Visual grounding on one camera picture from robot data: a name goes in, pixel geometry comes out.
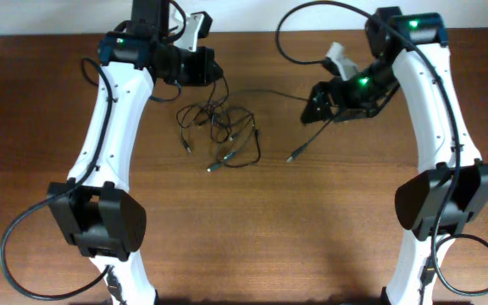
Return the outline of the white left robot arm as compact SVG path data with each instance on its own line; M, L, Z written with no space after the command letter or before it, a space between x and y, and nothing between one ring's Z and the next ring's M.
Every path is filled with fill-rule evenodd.
M130 19L100 41L97 100L80 156L66 182L53 182L49 207L64 239L103 275L112 304L154 304L140 247L144 207L130 196L130 160L142 112L156 98L157 80L178 88L207 86L222 77L214 50L198 46L212 19L185 14L169 33L172 1L135 1Z

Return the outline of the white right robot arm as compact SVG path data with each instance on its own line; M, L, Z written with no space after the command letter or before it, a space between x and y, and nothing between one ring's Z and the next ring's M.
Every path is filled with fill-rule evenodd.
M301 121L373 118L396 92L403 93L418 173L396 190L402 246L380 302L429 304L434 284L445 281L447 250L488 202L488 164L463 121L441 16L379 8L368 16L365 32L374 62L360 70L333 44L322 62L333 77L313 87Z

